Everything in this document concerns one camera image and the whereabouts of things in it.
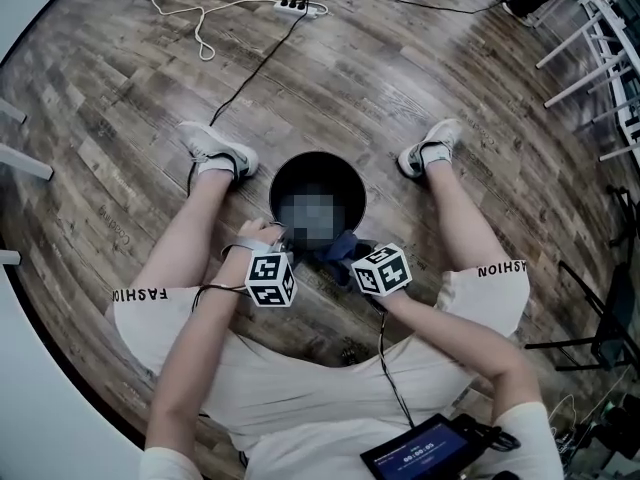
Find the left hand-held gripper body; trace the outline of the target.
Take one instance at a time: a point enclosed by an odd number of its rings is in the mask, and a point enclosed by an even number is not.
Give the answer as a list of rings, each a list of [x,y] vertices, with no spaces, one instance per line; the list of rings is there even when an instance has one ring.
[[[245,288],[255,305],[261,308],[290,308],[298,285],[293,274],[293,253],[281,236],[273,245],[244,238],[251,252]]]

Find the person's left hand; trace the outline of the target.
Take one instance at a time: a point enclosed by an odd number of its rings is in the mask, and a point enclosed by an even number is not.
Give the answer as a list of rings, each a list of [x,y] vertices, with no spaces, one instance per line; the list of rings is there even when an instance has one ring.
[[[246,221],[237,236],[273,245],[280,240],[283,233],[284,229],[279,224],[267,223],[264,219],[258,218]]]

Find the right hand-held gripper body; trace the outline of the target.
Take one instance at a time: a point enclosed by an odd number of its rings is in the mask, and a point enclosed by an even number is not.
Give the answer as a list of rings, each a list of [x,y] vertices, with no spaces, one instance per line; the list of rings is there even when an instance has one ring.
[[[405,254],[393,243],[353,262],[351,272],[359,290],[372,296],[386,297],[412,281]]]

